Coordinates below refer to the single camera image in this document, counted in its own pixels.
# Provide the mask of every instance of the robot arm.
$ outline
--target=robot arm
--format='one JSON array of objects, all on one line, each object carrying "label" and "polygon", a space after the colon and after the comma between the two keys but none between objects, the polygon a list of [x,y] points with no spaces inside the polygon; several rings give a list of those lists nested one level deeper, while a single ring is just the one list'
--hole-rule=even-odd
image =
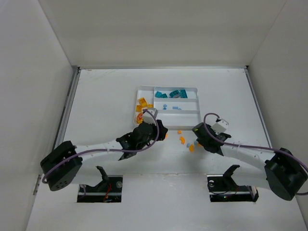
[{"label": "robot arm", "polygon": [[[61,143],[40,163],[45,174],[44,183],[48,183],[51,191],[57,191],[72,182],[83,163],[93,157],[100,156],[103,160],[125,160],[139,151],[152,146],[150,141],[163,141],[168,129],[161,120],[156,120],[157,110],[147,110],[143,114],[143,122],[132,132],[113,141],[91,146],[74,146],[71,141]],[[102,182],[95,187],[105,187],[108,181],[104,169],[97,166],[102,175]]]},{"label": "robot arm", "polygon": [[[224,142],[231,137],[224,133],[229,124],[223,119],[218,119],[213,126],[205,125],[208,132],[220,141]],[[208,134],[204,123],[198,124],[192,130],[205,150],[238,159],[252,166],[231,166],[222,175],[226,191],[229,188],[252,185],[272,190],[278,197],[290,201],[308,178],[300,164],[290,157],[274,151],[244,148],[241,143],[233,143],[233,146],[223,144]],[[280,150],[292,155],[284,148]],[[214,182],[211,182],[209,188],[213,187]]]}]

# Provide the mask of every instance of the purple cable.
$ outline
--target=purple cable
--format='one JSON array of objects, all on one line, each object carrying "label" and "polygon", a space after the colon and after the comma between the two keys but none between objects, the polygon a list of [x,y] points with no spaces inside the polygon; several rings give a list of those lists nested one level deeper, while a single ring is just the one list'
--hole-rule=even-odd
[{"label": "purple cable", "polygon": [[[221,141],[219,139],[217,139],[215,136],[213,136],[210,131],[207,129],[206,127],[206,123],[205,123],[205,120],[206,120],[206,117],[207,116],[210,116],[210,115],[214,115],[216,116],[217,118],[220,118],[219,115],[217,115],[216,113],[207,113],[205,116],[204,116],[204,119],[203,119],[203,124],[204,124],[204,127],[205,127],[205,130],[206,132],[208,133],[208,135],[213,138],[214,140],[216,140],[217,142],[219,143],[222,143],[222,144],[225,144],[225,145],[229,145],[229,146],[234,146],[234,147],[241,147],[241,148],[253,148],[253,149],[263,149],[263,150],[269,150],[269,151],[274,151],[276,153],[280,153],[280,154],[283,154],[293,160],[295,160],[296,162],[298,162],[306,172],[308,172],[308,167],[302,162],[300,161],[299,159],[297,159],[295,156],[293,155],[290,155],[284,151],[281,151],[279,149],[275,149],[275,148],[268,148],[268,147],[261,147],[261,146],[252,146],[252,145],[238,145],[238,144],[234,144],[234,143],[228,143],[228,142],[224,142],[224,141]],[[301,192],[301,193],[297,193],[297,195],[300,195],[300,196],[305,196],[305,195],[308,195],[308,192]]]},{"label": "purple cable", "polygon": [[107,151],[110,151],[110,152],[125,152],[125,153],[137,153],[137,152],[143,152],[149,148],[151,148],[155,143],[156,141],[158,140],[158,136],[159,136],[159,127],[158,127],[158,122],[157,120],[154,118],[154,115],[152,115],[151,112],[149,112],[148,110],[145,110],[145,112],[149,113],[150,116],[154,119],[155,121],[155,124],[156,124],[156,128],[157,128],[157,135],[154,139],[154,141],[146,148],[143,148],[143,149],[139,149],[139,150],[125,150],[125,149],[105,149],[105,148],[98,148],[98,149],[90,149],[90,150],[86,150],[86,151],[83,151],[83,152],[80,152],[80,153],[76,153],[64,160],[62,160],[61,162],[59,162],[58,164],[56,164],[54,167],[52,167],[43,177],[42,179],[42,182],[47,184],[47,180],[46,178],[48,178],[48,176],[54,171],[56,170],[59,166],[61,166],[62,164],[64,164],[65,162],[77,157],[77,156],[80,156],[80,155],[84,155],[84,154],[87,154],[87,153],[94,153],[94,152],[107,152]]}]

